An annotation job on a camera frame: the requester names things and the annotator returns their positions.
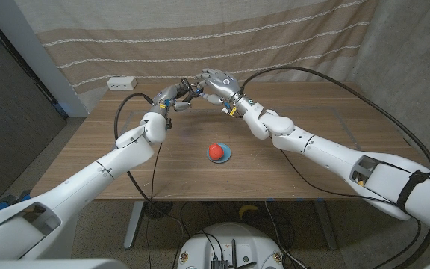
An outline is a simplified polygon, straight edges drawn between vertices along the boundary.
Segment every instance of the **red ball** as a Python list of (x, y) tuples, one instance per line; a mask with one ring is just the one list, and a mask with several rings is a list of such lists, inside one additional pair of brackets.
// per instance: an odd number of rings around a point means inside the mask
[(218, 161), (221, 159), (221, 157), (223, 157), (223, 149), (221, 146), (219, 146), (218, 144), (211, 144), (208, 147), (208, 155), (210, 156), (210, 158), (214, 161)]

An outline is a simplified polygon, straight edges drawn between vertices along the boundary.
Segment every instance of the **blue plate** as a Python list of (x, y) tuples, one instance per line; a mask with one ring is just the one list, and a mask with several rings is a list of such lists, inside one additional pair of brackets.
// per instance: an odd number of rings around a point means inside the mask
[(210, 161), (212, 161), (212, 162), (214, 162), (214, 163), (216, 163), (216, 164), (221, 164), (221, 163), (224, 163), (224, 162), (226, 162), (226, 161), (228, 161), (229, 160), (229, 158), (231, 157), (231, 149), (227, 146), (227, 145), (225, 145), (225, 144), (223, 144), (223, 143), (217, 143), (219, 146), (221, 146), (222, 147), (222, 149), (223, 149), (223, 156), (221, 157), (221, 159), (220, 160), (217, 160), (217, 161), (215, 161), (215, 160), (212, 160), (211, 158), (210, 158), (210, 155), (208, 154), (208, 150), (209, 149), (207, 149), (207, 158), (210, 160)]

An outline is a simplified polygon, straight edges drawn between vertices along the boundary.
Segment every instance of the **black strap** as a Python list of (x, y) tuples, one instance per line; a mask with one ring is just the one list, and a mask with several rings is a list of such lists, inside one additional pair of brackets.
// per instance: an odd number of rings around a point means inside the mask
[(423, 183), (426, 179), (429, 178), (429, 173), (423, 173), (419, 170), (412, 173), (411, 176), (409, 176), (409, 180), (402, 189), (401, 193), (399, 194), (399, 198), (397, 199), (397, 206), (403, 210), (406, 214), (406, 202), (408, 201), (409, 195), (411, 195), (412, 190), (419, 184)]

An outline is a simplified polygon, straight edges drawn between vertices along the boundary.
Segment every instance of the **robot finger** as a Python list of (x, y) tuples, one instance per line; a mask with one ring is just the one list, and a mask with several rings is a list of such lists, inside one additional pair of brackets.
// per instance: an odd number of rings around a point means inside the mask
[(215, 75), (215, 74), (217, 74), (220, 71), (216, 70), (216, 69), (205, 68), (205, 69), (202, 70), (202, 72), (206, 72), (208, 74)]
[(202, 73), (195, 76), (195, 79), (206, 79), (206, 78), (210, 78), (210, 74)]
[(199, 84), (197, 85), (197, 89), (203, 89), (203, 87), (207, 86), (207, 82), (206, 80), (202, 80), (199, 82)]

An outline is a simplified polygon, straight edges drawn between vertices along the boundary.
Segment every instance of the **white electrical box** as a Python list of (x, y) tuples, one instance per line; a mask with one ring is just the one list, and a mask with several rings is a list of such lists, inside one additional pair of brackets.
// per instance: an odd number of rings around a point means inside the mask
[(133, 90), (137, 85), (137, 80), (134, 76), (128, 77), (112, 77), (107, 82), (109, 90)]

